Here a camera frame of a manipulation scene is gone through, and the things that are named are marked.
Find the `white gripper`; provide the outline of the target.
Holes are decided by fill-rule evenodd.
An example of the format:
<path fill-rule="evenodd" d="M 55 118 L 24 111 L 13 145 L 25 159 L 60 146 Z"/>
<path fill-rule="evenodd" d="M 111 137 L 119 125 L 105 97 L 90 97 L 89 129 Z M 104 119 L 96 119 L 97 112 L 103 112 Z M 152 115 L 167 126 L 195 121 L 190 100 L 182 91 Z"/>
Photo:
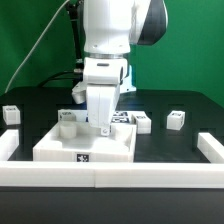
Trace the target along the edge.
<path fill-rule="evenodd" d="M 83 80 L 72 89 L 77 104 L 87 103 L 88 122 L 100 128 L 102 136 L 110 134 L 110 123 L 120 96 L 124 79 L 123 59 L 84 60 Z"/>

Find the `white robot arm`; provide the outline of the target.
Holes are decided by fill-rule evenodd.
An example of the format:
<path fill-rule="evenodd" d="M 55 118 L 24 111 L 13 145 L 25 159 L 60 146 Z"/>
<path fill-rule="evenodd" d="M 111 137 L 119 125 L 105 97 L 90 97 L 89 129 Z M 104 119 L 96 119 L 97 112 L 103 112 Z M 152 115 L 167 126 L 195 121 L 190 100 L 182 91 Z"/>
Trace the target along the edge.
<path fill-rule="evenodd" d="M 107 136 L 128 74 L 130 46 L 158 42 L 166 32 L 168 13 L 164 0 L 84 0 L 83 26 L 83 80 L 72 95 L 87 104 L 89 124 Z"/>

